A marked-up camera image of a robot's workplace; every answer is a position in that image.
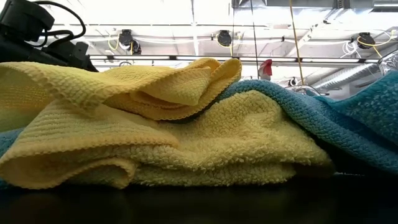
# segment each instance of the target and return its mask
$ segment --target yellow cable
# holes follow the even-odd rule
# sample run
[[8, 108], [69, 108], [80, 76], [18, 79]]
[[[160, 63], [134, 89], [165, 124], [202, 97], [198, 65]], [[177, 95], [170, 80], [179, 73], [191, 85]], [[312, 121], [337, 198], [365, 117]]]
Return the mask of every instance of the yellow cable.
[[303, 70], [302, 70], [302, 68], [301, 68], [301, 60], [300, 60], [299, 46], [297, 45], [296, 28], [295, 28], [295, 26], [294, 26], [292, 0], [289, 0], [289, 4], [290, 4], [290, 15], [292, 16], [293, 33], [294, 33], [294, 42], [295, 42], [295, 44], [296, 44], [298, 67], [300, 68], [301, 84], [304, 85], [304, 77], [303, 77]]
[[116, 42], [116, 47], [112, 47], [112, 45], [111, 45], [111, 40], [110, 40], [111, 34], [109, 35], [108, 45], [109, 45], [109, 48], [110, 48], [110, 49], [112, 49], [112, 50], [117, 50], [117, 49], [118, 49], [118, 46], [119, 46], [119, 36], [120, 36], [120, 34], [118, 35], [118, 40], [117, 40], [117, 42]]
[[376, 49], [375, 46], [373, 46], [373, 49], [376, 51], [376, 53], [379, 55], [380, 58], [382, 58], [383, 56], [381, 56], [380, 52]]
[[381, 43], [381, 44], [366, 44], [366, 43], [363, 43], [363, 42], [361, 42], [361, 41], [359, 40], [359, 39], [361, 38], [360, 36], [356, 39], [356, 41], [358, 41], [358, 43], [360, 43], [360, 44], [362, 44], [362, 45], [365, 45], [365, 46], [378, 47], [378, 46], [381, 46], [381, 45], [384, 45], [384, 44], [388, 44], [388, 43], [392, 40], [392, 35], [394, 34], [394, 31], [395, 31], [395, 30], [392, 30], [392, 31], [391, 31], [390, 39], [387, 40], [387, 41], [384, 42], [384, 43]]
[[131, 49], [130, 49], [130, 54], [132, 55], [132, 41], [131, 41]]

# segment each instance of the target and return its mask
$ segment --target black cord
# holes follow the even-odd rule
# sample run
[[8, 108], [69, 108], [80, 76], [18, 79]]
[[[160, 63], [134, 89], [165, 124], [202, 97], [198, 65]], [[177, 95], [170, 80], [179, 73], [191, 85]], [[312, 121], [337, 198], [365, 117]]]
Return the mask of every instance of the black cord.
[[250, 0], [250, 5], [251, 5], [251, 15], [252, 15], [252, 19], [253, 19], [254, 49], [256, 50], [257, 77], [258, 77], [258, 79], [260, 79], [259, 59], [258, 59], [258, 55], [257, 55], [256, 27], [254, 26], [254, 13], [253, 13], [253, 1], [252, 0]]
[[62, 9], [64, 9], [64, 10], [68, 11], [70, 14], [74, 15], [74, 16], [79, 20], [79, 22], [80, 22], [80, 25], [81, 25], [81, 27], [82, 27], [82, 31], [81, 31], [80, 34], [78, 34], [78, 35], [73, 35], [73, 33], [71, 32], [72, 35], [68, 35], [68, 36], [66, 36], [66, 37], [64, 37], [64, 38], [58, 39], [58, 40], [52, 42], [51, 45], [61, 44], [61, 43], [64, 43], [64, 42], [66, 42], [66, 41], [69, 41], [69, 40], [77, 39], [77, 38], [79, 38], [79, 37], [83, 37], [83, 36], [86, 34], [86, 25], [85, 25], [85, 23], [83, 22], [83, 20], [80, 18], [80, 16], [79, 16], [78, 14], [76, 14], [75, 12], [73, 12], [73, 11], [72, 11], [71, 9], [69, 9], [68, 7], [63, 6], [63, 5], [61, 5], [61, 4], [59, 4], [59, 3], [56, 3], [56, 2], [52, 2], [52, 1], [35, 1], [34, 3], [36, 3], [36, 4], [38, 4], [38, 5], [47, 4], [47, 5], [52, 5], [52, 6], [60, 7], [60, 8], [62, 8]]
[[119, 67], [123, 66], [124, 64], [131, 65], [131, 63], [130, 63], [130, 62], [120, 62], [120, 64], [119, 64]]
[[73, 35], [73, 32], [70, 30], [56, 30], [56, 31], [51, 31], [47, 33], [41, 33], [41, 35]]
[[44, 30], [44, 41], [41, 43], [41, 44], [39, 44], [39, 45], [30, 45], [30, 46], [32, 46], [32, 47], [44, 47], [45, 45], [46, 45], [46, 43], [47, 43], [47, 41], [48, 41], [48, 35], [47, 35], [47, 30], [45, 29]]

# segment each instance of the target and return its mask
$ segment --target microfiber towel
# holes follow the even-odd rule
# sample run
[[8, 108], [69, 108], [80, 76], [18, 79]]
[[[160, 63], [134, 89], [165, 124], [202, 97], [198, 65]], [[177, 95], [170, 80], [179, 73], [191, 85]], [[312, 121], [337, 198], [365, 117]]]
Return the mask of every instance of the microfiber towel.
[[258, 91], [221, 100], [187, 124], [106, 105], [96, 110], [87, 116], [66, 101], [51, 102], [0, 158], [0, 177], [46, 189], [62, 182], [117, 188], [280, 183], [303, 167], [303, 175], [333, 173], [327, 153]]
[[346, 99], [317, 97], [339, 113], [365, 124], [394, 142], [398, 150], [398, 71], [391, 71], [364, 91]]
[[[246, 80], [232, 84], [215, 102], [237, 93], [257, 90], [275, 100], [294, 121], [317, 138], [371, 167], [395, 175], [398, 174], [398, 146], [394, 144], [397, 135], [392, 136], [390, 132], [396, 133], [398, 127], [397, 75], [397, 72], [390, 73], [369, 88], [342, 101], [301, 95], [266, 80]], [[340, 172], [345, 172], [349, 166], [359, 166], [354, 160], [347, 164], [350, 161], [347, 158], [332, 159]], [[364, 169], [362, 174], [366, 175], [367, 170]]]
[[241, 77], [241, 62], [211, 58], [185, 68], [123, 66], [105, 72], [44, 65], [0, 63], [0, 131], [28, 125], [51, 101], [65, 101], [83, 113], [98, 105], [154, 120], [182, 119], [202, 110]]
[[[2, 155], [4, 155], [4, 153], [6, 153], [6, 151], [11, 147], [22, 130], [23, 128], [20, 128], [0, 133], [0, 157], [2, 157]], [[8, 184], [4, 180], [0, 179], [0, 189], [5, 189], [7, 187]]]

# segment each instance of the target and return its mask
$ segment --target ceiling light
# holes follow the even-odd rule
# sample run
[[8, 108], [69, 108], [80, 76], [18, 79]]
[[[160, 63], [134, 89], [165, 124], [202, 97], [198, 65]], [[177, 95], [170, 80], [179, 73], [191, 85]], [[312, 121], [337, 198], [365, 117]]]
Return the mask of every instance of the ceiling light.
[[102, 59], [108, 59], [107, 56], [90, 56], [91, 60], [102, 60]]
[[375, 4], [374, 7], [398, 7], [398, 4]]
[[255, 61], [260, 61], [263, 62], [265, 60], [271, 59], [273, 62], [295, 62], [296, 58], [265, 58], [265, 57], [241, 57], [240, 58], [242, 61], [250, 61], [250, 62], [255, 62]]
[[135, 56], [135, 55], [123, 55], [114, 56], [116, 60], [168, 60], [169, 56]]
[[365, 63], [377, 63], [379, 59], [366, 59]]
[[215, 60], [220, 60], [220, 61], [224, 61], [224, 60], [229, 60], [231, 59], [231, 57], [195, 57], [195, 56], [177, 56], [176, 57], [177, 60], [198, 60], [201, 58], [213, 58]]
[[199, 59], [199, 58], [205, 58], [205, 57], [194, 57], [194, 56], [177, 56], [176, 57], [177, 58], [177, 60], [196, 60], [196, 59]]
[[340, 59], [340, 58], [303, 58], [302, 62], [342, 62], [342, 63], [350, 63], [350, 62], [358, 62], [359, 59]]

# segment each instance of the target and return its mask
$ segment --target cable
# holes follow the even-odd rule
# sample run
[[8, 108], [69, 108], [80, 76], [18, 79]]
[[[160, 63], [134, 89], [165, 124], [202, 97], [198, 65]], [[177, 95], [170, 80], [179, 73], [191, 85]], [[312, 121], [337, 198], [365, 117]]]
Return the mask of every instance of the cable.
[[52, 2], [52, 1], [34, 1], [34, 3], [36, 3], [36, 4], [38, 4], [38, 5], [46, 4], [46, 5], [52, 5], [52, 6], [60, 7], [61, 9], [64, 9], [64, 10], [68, 11], [70, 14], [72, 14], [73, 16], [75, 16], [75, 17], [79, 20], [79, 22], [80, 22], [80, 25], [81, 25], [81, 28], [82, 28], [82, 31], [81, 31], [80, 34], [78, 34], [78, 35], [72, 35], [72, 36], [70, 36], [70, 35], [69, 35], [69, 36], [66, 36], [66, 37], [64, 37], [64, 38], [62, 38], [62, 39], [59, 39], [59, 40], [56, 40], [56, 41], [52, 42], [51, 45], [54, 45], [54, 44], [61, 44], [61, 43], [63, 43], [63, 42], [69, 41], [69, 40], [73, 40], [73, 39], [76, 39], [76, 38], [79, 38], [79, 37], [83, 37], [83, 36], [86, 34], [86, 25], [85, 25], [85, 23], [83, 22], [83, 20], [80, 18], [80, 16], [79, 16], [78, 14], [76, 14], [75, 12], [73, 12], [73, 11], [72, 11], [71, 9], [69, 9], [68, 7], [63, 6], [63, 5], [61, 5], [61, 4], [59, 4], [59, 3], [56, 3], [56, 2]]
[[256, 42], [256, 26], [254, 25], [254, 13], [253, 13], [253, 1], [250, 0], [250, 6], [251, 6], [251, 16], [253, 20], [253, 36], [254, 36], [254, 50], [256, 53], [256, 66], [257, 66], [257, 78], [260, 79], [260, 72], [259, 72], [259, 58], [257, 54], [257, 42]]
[[381, 32], [383, 32], [383, 33], [385, 33], [388, 37], [391, 37], [392, 36], [392, 32], [391, 32], [391, 35], [390, 34], [388, 34], [386, 31], [384, 31], [384, 30], [380, 30]]
[[376, 49], [375, 46], [373, 46], [373, 49], [376, 51], [376, 53], [379, 55], [380, 58], [382, 58], [383, 56], [381, 56], [380, 52]]
[[285, 89], [287, 89], [287, 90], [292, 90], [292, 91], [295, 91], [295, 92], [297, 92], [297, 93], [298, 93], [298, 91], [300, 91], [300, 90], [307, 90], [307, 89], [310, 89], [310, 90], [314, 91], [316, 95], [318, 95], [318, 96], [321, 95], [321, 94], [319, 93], [318, 90], [316, 90], [314, 87], [309, 86], [309, 85], [287, 86], [287, 87], [285, 87]]
[[118, 46], [119, 46], [119, 36], [120, 36], [120, 34], [118, 34], [118, 39], [116, 40], [116, 47], [112, 47], [112, 45], [111, 45], [111, 40], [108, 40], [108, 45], [109, 45], [109, 48], [110, 48], [110, 49], [112, 49], [112, 50], [117, 50], [117, 49], [118, 49]]
[[361, 55], [359, 54], [359, 52], [357, 51], [358, 45], [355, 42], [352, 42], [352, 43], [346, 42], [345, 44], [343, 44], [342, 47], [343, 47], [344, 55], [341, 56], [340, 58], [343, 58], [347, 55], [352, 55], [353, 53], [356, 53], [359, 58], [362, 58]]
[[46, 29], [44, 29], [44, 41], [41, 43], [41, 44], [39, 44], [39, 45], [30, 45], [30, 46], [32, 46], [32, 47], [44, 47], [45, 45], [46, 45], [46, 43], [47, 43], [47, 41], [48, 41], [48, 35], [47, 35], [47, 30]]
[[120, 64], [119, 64], [119, 67], [123, 66], [124, 64], [131, 65], [131, 63], [130, 63], [130, 62], [120, 62]]
[[391, 36], [390, 36], [390, 39], [389, 40], [387, 40], [386, 42], [383, 42], [383, 43], [381, 43], [381, 44], [366, 44], [366, 43], [363, 43], [363, 42], [361, 42], [359, 39], [361, 38], [361, 36], [359, 36], [357, 39], [356, 39], [356, 41], [358, 41], [358, 43], [360, 43], [360, 44], [362, 44], [362, 45], [365, 45], [365, 46], [370, 46], [370, 47], [378, 47], [378, 46], [382, 46], [382, 45], [384, 45], [384, 44], [388, 44], [391, 40], [392, 40], [392, 38], [393, 38], [393, 33], [395, 32], [395, 30], [392, 30], [391, 31]]
[[48, 38], [48, 36], [56, 36], [56, 35], [67, 35], [69, 39], [73, 38], [73, 32], [70, 30], [56, 30], [56, 31], [51, 31], [51, 32], [44, 32], [41, 33], [41, 36], [44, 36], [44, 38]]
[[297, 60], [298, 60], [298, 67], [300, 68], [300, 78], [301, 78], [301, 83], [304, 85], [304, 77], [303, 77], [303, 70], [301, 68], [301, 59], [300, 59], [300, 53], [299, 53], [299, 46], [297, 45], [297, 35], [296, 35], [296, 28], [294, 26], [294, 17], [293, 17], [293, 6], [292, 6], [292, 0], [289, 0], [290, 4], [290, 15], [292, 16], [292, 24], [293, 24], [293, 33], [294, 33], [294, 42], [296, 44], [296, 52], [297, 52]]

